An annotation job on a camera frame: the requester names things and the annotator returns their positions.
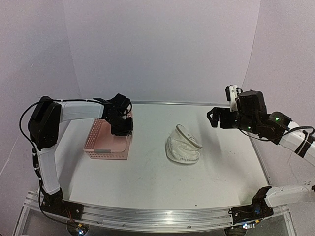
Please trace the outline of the white mesh laundry bag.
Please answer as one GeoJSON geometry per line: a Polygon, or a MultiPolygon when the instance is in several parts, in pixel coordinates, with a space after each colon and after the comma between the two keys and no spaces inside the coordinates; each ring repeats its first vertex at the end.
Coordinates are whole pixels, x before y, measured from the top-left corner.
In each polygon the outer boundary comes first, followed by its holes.
{"type": "Polygon", "coordinates": [[[199,161],[202,144],[183,125],[177,124],[165,142],[165,152],[173,162],[192,165],[199,161]]]}

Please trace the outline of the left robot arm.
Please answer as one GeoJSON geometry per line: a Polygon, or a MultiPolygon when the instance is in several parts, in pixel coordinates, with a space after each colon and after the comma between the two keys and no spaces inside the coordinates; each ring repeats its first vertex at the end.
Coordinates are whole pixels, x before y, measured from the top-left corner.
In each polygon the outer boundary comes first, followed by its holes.
{"type": "Polygon", "coordinates": [[[40,188],[49,196],[61,191],[55,162],[60,123],[94,118],[108,122],[115,136],[127,136],[133,131],[130,117],[132,102],[119,93],[109,100],[53,99],[43,96],[30,107],[34,111],[28,122],[29,134],[25,138],[34,151],[33,166],[40,188]]]}

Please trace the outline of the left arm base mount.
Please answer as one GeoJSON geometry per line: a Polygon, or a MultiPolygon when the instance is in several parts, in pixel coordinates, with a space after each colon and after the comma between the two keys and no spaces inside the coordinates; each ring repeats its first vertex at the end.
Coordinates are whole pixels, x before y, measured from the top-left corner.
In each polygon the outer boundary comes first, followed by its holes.
{"type": "Polygon", "coordinates": [[[43,191],[43,201],[40,207],[44,212],[72,220],[81,220],[84,208],[82,204],[64,200],[61,188],[54,194],[43,191]]]}

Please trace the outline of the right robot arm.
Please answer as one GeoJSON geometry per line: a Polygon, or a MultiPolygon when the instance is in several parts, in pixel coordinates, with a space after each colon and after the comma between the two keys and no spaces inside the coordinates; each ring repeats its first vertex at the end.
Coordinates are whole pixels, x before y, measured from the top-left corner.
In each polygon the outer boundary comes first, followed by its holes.
{"type": "MultiPolygon", "coordinates": [[[[225,89],[229,108],[214,107],[207,113],[213,128],[238,129],[253,138],[280,145],[310,165],[315,164],[315,129],[299,126],[281,112],[268,113],[263,93],[243,91],[237,85],[225,89]]],[[[297,202],[314,202],[315,179],[296,185],[267,186],[259,189],[248,206],[248,214],[258,218],[267,209],[297,202]]]]}

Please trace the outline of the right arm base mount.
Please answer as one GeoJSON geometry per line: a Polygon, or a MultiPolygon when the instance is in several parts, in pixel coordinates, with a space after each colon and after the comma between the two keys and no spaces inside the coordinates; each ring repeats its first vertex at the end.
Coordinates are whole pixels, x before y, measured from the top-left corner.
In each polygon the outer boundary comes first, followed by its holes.
{"type": "Polygon", "coordinates": [[[271,186],[262,187],[254,195],[252,203],[244,206],[232,207],[229,214],[232,216],[233,224],[264,219],[274,214],[272,207],[265,201],[271,186]]]}

